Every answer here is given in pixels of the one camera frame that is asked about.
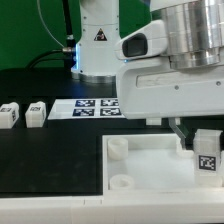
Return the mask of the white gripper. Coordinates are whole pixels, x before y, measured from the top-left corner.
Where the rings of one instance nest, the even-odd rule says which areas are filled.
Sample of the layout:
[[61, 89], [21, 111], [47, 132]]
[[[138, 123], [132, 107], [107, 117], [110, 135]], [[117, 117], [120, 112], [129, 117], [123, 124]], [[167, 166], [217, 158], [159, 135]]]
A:
[[163, 20], [150, 22], [120, 40], [122, 66], [116, 90], [128, 119], [169, 118], [180, 139], [188, 130], [180, 118], [224, 113], [223, 38], [203, 38], [183, 26], [169, 32]]

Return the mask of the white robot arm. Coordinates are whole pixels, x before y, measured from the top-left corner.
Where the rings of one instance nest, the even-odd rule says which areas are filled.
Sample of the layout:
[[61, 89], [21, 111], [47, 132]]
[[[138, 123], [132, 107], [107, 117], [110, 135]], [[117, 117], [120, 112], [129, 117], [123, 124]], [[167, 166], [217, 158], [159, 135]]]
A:
[[151, 21], [121, 38], [119, 0], [79, 0], [81, 39], [72, 75], [115, 82], [128, 119], [224, 114], [224, 0], [141, 0]]

